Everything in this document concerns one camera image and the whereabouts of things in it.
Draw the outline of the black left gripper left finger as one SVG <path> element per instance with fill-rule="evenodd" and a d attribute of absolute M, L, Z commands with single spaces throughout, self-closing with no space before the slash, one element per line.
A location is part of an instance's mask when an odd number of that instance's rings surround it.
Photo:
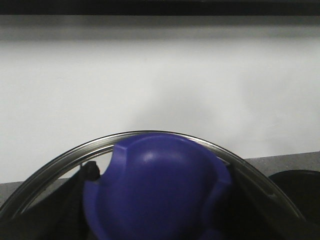
<path fill-rule="evenodd" d="M 33 240 L 95 240 L 83 210 L 83 190 L 86 181 L 100 178 L 94 161 L 80 169 L 58 189 L 29 208 L 25 213 L 44 226 L 33 226 Z"/>

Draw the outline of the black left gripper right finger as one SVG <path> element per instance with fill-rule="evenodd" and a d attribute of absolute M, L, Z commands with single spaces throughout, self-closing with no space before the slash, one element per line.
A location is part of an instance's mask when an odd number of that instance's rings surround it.
<path fill-rule="evenodd" d="M 201 240 L 305 240 L 307 222 L 250 164 L 201 164 Z"/>

